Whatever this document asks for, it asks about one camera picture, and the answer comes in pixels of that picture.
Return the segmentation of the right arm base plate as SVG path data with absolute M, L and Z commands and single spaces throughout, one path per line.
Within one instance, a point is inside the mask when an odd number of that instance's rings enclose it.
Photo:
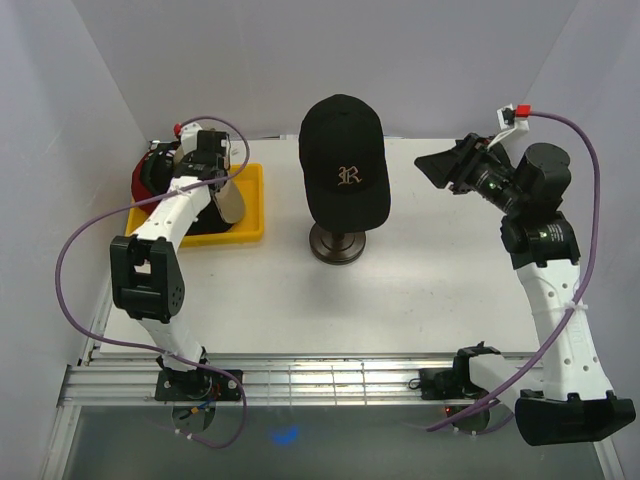
M 418 389 L 422 400 L 478 398 L 481 389 L 453 368 L 418 371 Z

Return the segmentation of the beige cap black letter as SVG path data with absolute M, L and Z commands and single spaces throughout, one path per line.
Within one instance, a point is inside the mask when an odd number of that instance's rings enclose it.
M 230 147 L 231 145 L 229 146 L 229 160 L 231 157 Z M 214 202 L 224 221 L 232 225 L 240 222 L 245 214 L 245 203 L 234 181 L 228 179 L 231 173 L 231 160 L 227 173 L 198 173 L 192 163 L 192 152 L 184 154 L 182 147 L 178 147 L 173 177 L 193 177 L 195 182 L 216 179 L 215 183 L 208 185 L 211 202 Z

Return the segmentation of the black cap gold letter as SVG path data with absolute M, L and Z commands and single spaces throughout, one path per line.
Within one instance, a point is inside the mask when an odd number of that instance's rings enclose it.
M 364 101 L 335 94 L 305 115 L 298 136 L 307 204 L 330 233 L 366 232 L 389 217 L 391 192 L 382 125 Z

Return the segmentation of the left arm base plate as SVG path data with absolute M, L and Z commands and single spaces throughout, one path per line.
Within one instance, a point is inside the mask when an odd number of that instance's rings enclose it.
M 160 402 L 239 401 L 242 370 L 230 370 L 236 380 L 220 373 L 195 369 L 186 372 L 163 369 L 156 382 L 154 399 Z

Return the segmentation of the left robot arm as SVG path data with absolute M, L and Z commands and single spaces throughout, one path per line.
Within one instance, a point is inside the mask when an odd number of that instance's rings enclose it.
M 177 250 L 200 214 L 216 232 L 226 232 L 245 215 L 245 204 L 230 173 L 229 134 L 191 123 L 180 130 L 178 160 L 167 191 L 148 219 L 130 236 L 110 244 L 115 306 L 147 331 L 162 350 L 158 363 L 171 386 L 190 399 L 205 397 L 212 387 L 206 351 L 179 316 L 185 300 Z

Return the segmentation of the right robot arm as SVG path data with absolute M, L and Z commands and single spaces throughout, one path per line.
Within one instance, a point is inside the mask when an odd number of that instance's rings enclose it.
M 459 349 L 436 383 L 475 402 L 449 422 L 501 404 L 532 446 L 598 442 L 632 423 L 632 400 L 616 395 L 597 358 L 581 299 L 587 280 L 578 243 L 559 209 L 571 182 L 569 155 L 534 143 L 513 165 L 498 144 L 469 134 L 414 164 L 435 187 L 476 192 L 502 212 L 501 241 L 542 342 L 521 368 L 484 343 Z

